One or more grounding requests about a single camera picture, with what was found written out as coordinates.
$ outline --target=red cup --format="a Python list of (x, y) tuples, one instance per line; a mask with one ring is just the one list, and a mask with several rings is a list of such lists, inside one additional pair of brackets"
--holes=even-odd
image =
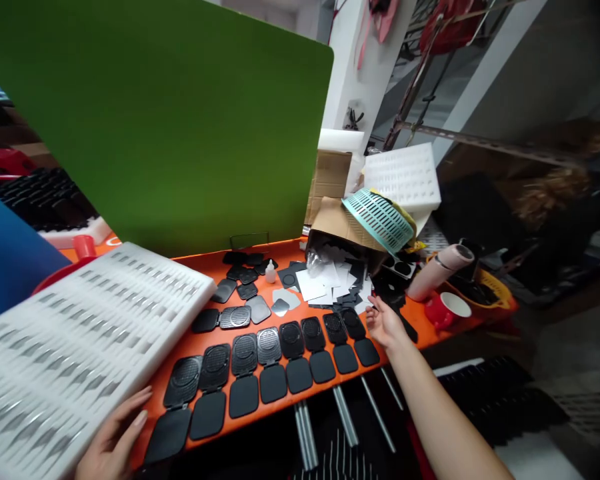
[(462, 318), (471, 316), (467, 302), (449, 292), (434, 295), (425, 304), (425, 315), (436, 330), (444, 330)]

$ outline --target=black plastic part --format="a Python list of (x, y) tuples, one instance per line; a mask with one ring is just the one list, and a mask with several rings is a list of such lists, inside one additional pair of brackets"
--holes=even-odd
[(242, 265), (234, 265), (227, 272), (227, 278), (231, 280), (240, 280), (240, 274), (246, 270)]
[(191, 421), (188, 408), (166, 412), (155, 422), (145, 453), (145, 465), (168, 459), (184, 448)]
[(228, 343), (213, 345), (205, 350), (198, 388), (203, 392), (213, 391), (226, 384), (229, 378), (231, 347)]
[(327, 351), (322, 350), (312, 354), (309, 358), (309, 366), (316, 383), (325, 383), (335, 378), (333, 360)]
[(322, 316), (327, 330), (329, 341), (334, 345), (342, 345), (347, 342), (347, 332), (342, 325), (342, 319), (337, 313), (327, 313)]
[(260, 398), (262, 403), (280, 400), (287, 394), (285, 368), (279, 363), (262, 370), (260, 374)]
[(245, 328), (249, 326), (250, 320), (250, 307), (228, 307), (220, 314), (220, 328), (222, 330)]
[(240, 272), (240, 281), (243, 285), (247, 285), (258, 280), (258, 274), (254, 269), (245, 268)]
[(166, 409), (180, 407), (195, 397), (200, 378), (202, 356), (179, 359), (173, 366), (163, 405)]
[(380, 363), (378, 350), (376, 350), (375, 345), (368, 338), (358, 340), (353, 344), (353, 348), (358, 354), (358, 358), (363, 367), (370, 367), (376, 363)]
[(226, 263), (227, 265), (242, 265), (247, 261), (247, 257), (248, 255), (244, 252), (226, 252), (222, 258), (222, 263)]
[(217, 303), (226, 303), (237, 286), (238, 284), (235, 280), (220, 280), (220, 283), (218, 283), (218, 290), (213, 294), (211, 300)]
[(287, 384), (293, 394), (300, 393), (313, 385), (311, 368), (306, 358), (300, 357), (287, 364)]
[(189, 438), (200, 440), (220, 433), (225, 424), (227, 396), (223, 391), (203, 395), (193, 407)]
[(305, 342), (302, 340), (302, 330), (296, 321), (280, 325), (280, 345), (282, 354), (288, 359), (302, 357), (305, 352)]
[(325, 340), (325, 334), (322, 333), (322, 327), (318, 317), (305, 318), (300, 322), (302, 326), (302, 333), (305, 337), (305, 343), (307, 344), (307, 350), (311, 352), (317, 352), (324, 350), (327, 342)]
[(278, 329), (271, 327), (258, 332), (258, 362), (261, 365), (270, 365), (282, 358)]
[(345, 324), (347, 332), (352, 339), (362, 340), (367, 336), (365, 326), (362, 325), (360, 317), (358, 317), (354, 309), (346, 308), (341, 310), (340, 317), (342, 317), (342, 322)]
[(247, 300), (245, 306), (251, 308), (251, 321), (256, 325), (271, 316), (271, 309), (260, 295)]
[(257, 265), (262, 264), (262, 260), (264, 260), (264, 255), (262, 255), (262, 253), (251, 253), (247, 257), (246, 264), (251, 267), (256, 267)]
[(336, 345), (333, 348), (333, 358), (340, 373), (351, 373), (358, 370), (358, 360), (356, 360), (353, 349), (348, 343)]
[(240, 296), (242, 300), (249, 300), (258, 294), (258, 287), (252, 283), (240, 285), (236, 290), (238, 290), (238, 296)]
[(242, 377), (253, 372), (258, 366), (257, 338), (255, 333), (240, 335), (233, 339), (231, 372)]
[(213, 330), (218, 325), (220, 311), (218, 309), (202, 310), (191, 324), (191, 331), (204, 333)]
[(258, 378), (253, 375), (238, 378), (229, 392), (229, 416), (240, 418), (258, 410)]
[(278, 268), (278, 262), (276, 262), (276, 260), (274, 260), (272, 258), (264, 259), (264, 260), (262, 260), (262, 263), (260, 265), (256, 265), (253, 268), (258, 273), (258, 275), (265, 274), (265, 270), (267, 269), (267, 266), (269, 265), (269, 260), (271, 260), (271, 262), (273, 263), (274, 269)]

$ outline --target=silver rod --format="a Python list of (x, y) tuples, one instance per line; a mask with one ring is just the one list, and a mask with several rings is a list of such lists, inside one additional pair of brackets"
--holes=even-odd
[(384, 367), (380, 367), (380, 370), (382, 370), (382, 374), (385, 376), (385, 380), (387, 381), (387, 385), (389, 386), (389, 390), (391, 390), (391, 393), (393, 394), (393, 398), (395, 398), (395, 402), (398, 404), (398, 408), (402, 411), (404, 411), (404, 407), (402, 406), (402, 402), (400, 401), (400, 398), (398, 397), (397, 392), (395, 391), (395, 388), (393, 388), (393, 384), (391, 383), (391, 380), (389, 379), (389, 376), (387, 375), (387, 372), (385, 371)]
[(375, 417), (378, 419), (378, 423), (380, 424), (382, 433), (384, 434), (385, 439), (387, 440), (387, 443), (389, 444), (389, 450), (391, 450), (391, 453), (395, 453), (395, 446), (391, 440), (391, 436), (389, 434), (389, 431), (387, 430), (387, 426), (385, 425), (384, 420), (382, 420), (382, 416), (380, 416), (380, 410), (378, 410), (378, 405), (376, 404), (375, 399), (373, 398), (373, 395), (371, 394), (371, 390), (369, 390), (369, 386), (367, 385), (367, 381), (365, 380), (364, 375), (361, 375), (360, 379), (362, 380), (362, 384), (365, 386), (365, 390), (367, 391), (367, 396), (369, 397), (369, 401), (371, 402), (371, 406), (373, 408), (373, 412), (375, 413)]
[(295, 426), (298, 428), (298, 440), (300, 440), (300, 454), (302, 455), (302, 466), (304, 470), (309, 469), (309, 460), (307, 458), (307, 446), (305, 441), (305, 429), (302, 425), (302, 418), (300, 416), (300, 408), (296, 403), (293, 406), (295, 410)]
[(311, 465), (309, 470), (313, 470), (319, 464), (318, 452), (315, 448), (315, 441), (313, 439), (313, 428), (311, 428), (311, 419), (309, 418), (309, 408), (307, 407), (306, 400), (300, 402), (300, 414), (305, 427), (305, 442), (307, 444), (307, 458)]
[(349, 448), (356, 447), (359, 443), (358, 434), (353, 426), (353, 420), (349, 412), (349, 407), (345, 400), (345, 394), (342, 392), (340, 385), (336, 385), (333, 388), (333, 396), (335, 397), (335, 404), (338, 407), (338, 413), (340, 414), (340, 420), (342, 420), (342, 426), (345, 430), (345, 436), (347, 437), (347, 443)]

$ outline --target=white paper square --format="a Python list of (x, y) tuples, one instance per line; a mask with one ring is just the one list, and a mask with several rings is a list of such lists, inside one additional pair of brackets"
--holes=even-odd
[(300, 270), (296, 272), (295, 277), (298, 279), (300, 285), (300, 292), (302, 292), (302, 298), (304, 301), (309, 301), (322, 297), (327, 294), (326, 287), (309, 276), (308, 270)]

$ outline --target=glue bottle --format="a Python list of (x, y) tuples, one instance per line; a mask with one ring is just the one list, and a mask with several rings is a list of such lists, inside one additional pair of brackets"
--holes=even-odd
[(269, 260), (269, 264), (265, 269), (265, 280), (269, 283), (275, 283), (275, 267), (273, 266), (273, 260)]

